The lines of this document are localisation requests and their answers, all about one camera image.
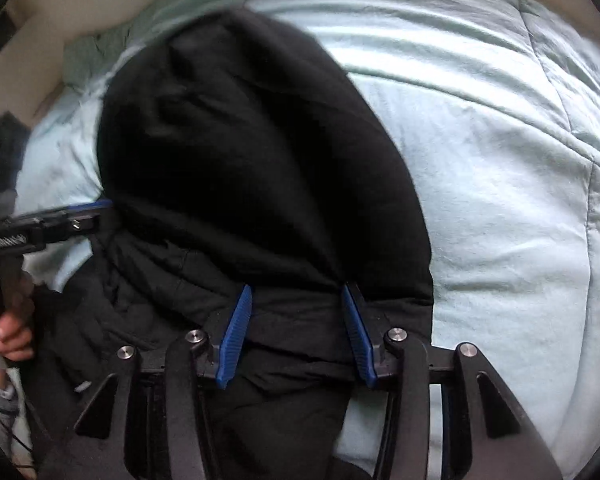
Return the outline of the grey sleeve forearm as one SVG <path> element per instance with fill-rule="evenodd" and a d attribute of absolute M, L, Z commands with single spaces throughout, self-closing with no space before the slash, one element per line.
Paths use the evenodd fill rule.
<path fill-rule="evenodd" d="M 8 448 L 12 440 L 12 430 L 19 415 L 18 392 L 9 377 L 6 385 L 0 387 L 0 445 Z"/>

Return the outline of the person's left hand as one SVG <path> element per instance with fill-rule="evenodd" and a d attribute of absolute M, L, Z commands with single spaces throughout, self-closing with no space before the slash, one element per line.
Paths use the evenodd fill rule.
<path fill-rule="evenodd" d="M 7 388 L 5 362 L 19 363 L 33 356 L 32 330 L 28 326 L 34 304 L 34 284 L 30 274 L 20 271 L 6 288 L 7 307 L 0 317 L 0 389 Z"/>

